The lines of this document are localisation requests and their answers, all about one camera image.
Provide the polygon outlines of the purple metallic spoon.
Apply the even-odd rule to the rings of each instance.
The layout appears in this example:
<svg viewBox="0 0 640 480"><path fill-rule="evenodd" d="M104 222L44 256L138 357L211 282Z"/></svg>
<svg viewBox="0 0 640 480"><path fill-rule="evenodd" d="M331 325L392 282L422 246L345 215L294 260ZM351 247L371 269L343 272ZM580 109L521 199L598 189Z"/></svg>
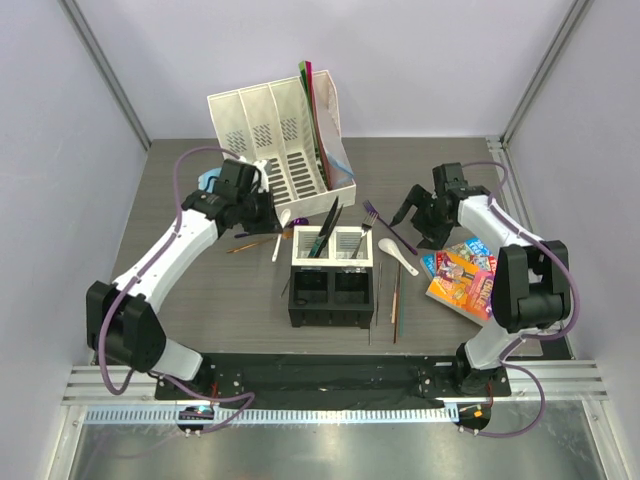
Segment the purple metallic spoon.
<svg viewBox="0 0 640 480"><path fill-rule="evenodd" d="M293 230L296 226L307 226L309 224L309 219L306 217L298 217L293 220L290 220L287 225L283 228L284 232L288 232ZM252 236L252 233L241 232L234 235L235 239L246 238Z"/></svg>

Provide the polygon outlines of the silver metal fork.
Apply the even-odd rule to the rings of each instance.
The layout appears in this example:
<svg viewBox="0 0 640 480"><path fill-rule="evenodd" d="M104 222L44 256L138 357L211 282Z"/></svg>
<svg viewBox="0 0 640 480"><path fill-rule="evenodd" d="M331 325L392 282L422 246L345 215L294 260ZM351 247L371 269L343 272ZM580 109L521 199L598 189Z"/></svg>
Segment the silver metal fork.
<svg viewBox="0 0 640 480"><path fill-rule="evenodd" d="M361 245L368 234L368 232L372 229L375 221L378 218L378 214L372 211L368 211L366 217L361 223L361 234L358 240L358 243L351 254L351 259L356 259L361 248Z"/></svg>

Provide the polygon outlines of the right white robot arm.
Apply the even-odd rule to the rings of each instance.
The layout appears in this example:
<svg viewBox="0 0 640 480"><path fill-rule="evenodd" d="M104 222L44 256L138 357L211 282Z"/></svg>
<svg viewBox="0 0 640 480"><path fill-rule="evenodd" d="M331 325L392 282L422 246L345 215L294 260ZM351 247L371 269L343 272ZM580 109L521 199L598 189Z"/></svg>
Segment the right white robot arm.
<svg viewBox="0 0 640 480"><path fill-rule="evenodd" d="M469 184L460 163L435 167L433 181L433 192L414 185L391 223L410 220L421 235L419 248L429 250L442 249L451 231L461 227L496 258L488 321L459 346L451 371L457 392L480 395L523 341L552 339L547 330L560 321L566 326L556 335L570 331L579 313L579 295L563 242L546 241L518 224L494 193Z"/></svg>

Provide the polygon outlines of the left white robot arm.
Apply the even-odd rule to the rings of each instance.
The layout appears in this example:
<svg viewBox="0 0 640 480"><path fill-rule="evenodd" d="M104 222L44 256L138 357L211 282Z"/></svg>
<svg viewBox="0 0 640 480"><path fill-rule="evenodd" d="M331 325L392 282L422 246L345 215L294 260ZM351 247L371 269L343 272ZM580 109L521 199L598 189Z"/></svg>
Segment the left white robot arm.
<svg viewBox="0 0 640 480"><path fill-rule="evenodd" d="M88 289L87 343L101 365L113 361L173 377L193 399L211 391L203 355L169 339L158 313L187 268L226 231L241 225L251 235L281 232L270 170L266 160L225 160L212 186L179 199L175 220L134 266Z"/></svg>

